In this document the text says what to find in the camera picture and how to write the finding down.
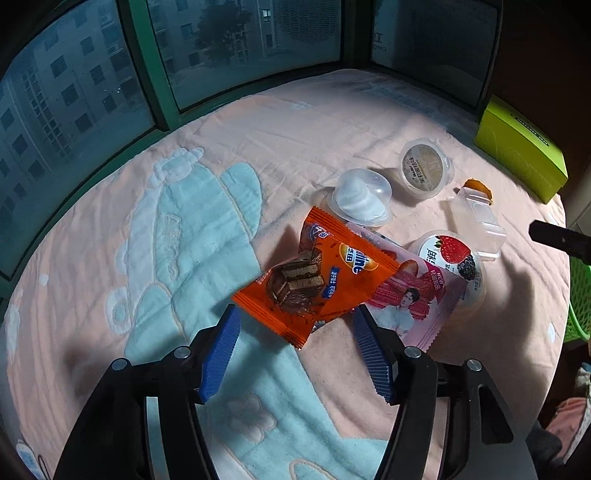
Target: glass pane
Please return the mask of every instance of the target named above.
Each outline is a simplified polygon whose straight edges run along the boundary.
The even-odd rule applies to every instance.
[[[476,106],[496,22],[478,0],[378,0],[372,60]]]
[[[0,87],[0,271],[10,275],[64,198],[154,120],[115,0],[58,19]]]
[[[340,0],[150,0],[181,109],[273,73],[340,59]]]

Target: chocolate wafer bar image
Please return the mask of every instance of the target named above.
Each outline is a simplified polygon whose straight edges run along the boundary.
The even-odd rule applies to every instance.
[[[285,312],[308,312],[325,285],[320,274],[321,264],[322,252],[314,248],[278,265],[267,282],[267,294]]]

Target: blue gripper pad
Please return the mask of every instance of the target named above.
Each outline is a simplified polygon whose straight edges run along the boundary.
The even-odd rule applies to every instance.
[[[215,334],[209,341],[210,350],[203,360],[201,383],[197,389],[203,403],[215,395],[222,384],[222,378],[240,334],[240,326],[240,309],[235,306],[228,307],[217,324]]]
[[[392,401],[394,396],[392,366],[386,359],[377,338],[369,328],[359,308],[356,308],[353,314],[353,330],[365,366],[374,383],[375,391],[383,396],[387,402]]]

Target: pink snack wrapper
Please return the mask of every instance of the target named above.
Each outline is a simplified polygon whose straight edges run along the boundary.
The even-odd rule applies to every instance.
[[[405,346],[426,351],[466,290],[466,280],[379,233],[350,222],[347,227],[401,264],[365,302],[376,323],[396,331]]]

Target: yellow-green box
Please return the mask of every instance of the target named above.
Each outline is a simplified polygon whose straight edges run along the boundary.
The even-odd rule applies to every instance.
[[[492,97],[488,103],[474,142],[513,172],[544,203],[569,179],[560,149],[500,98]]]

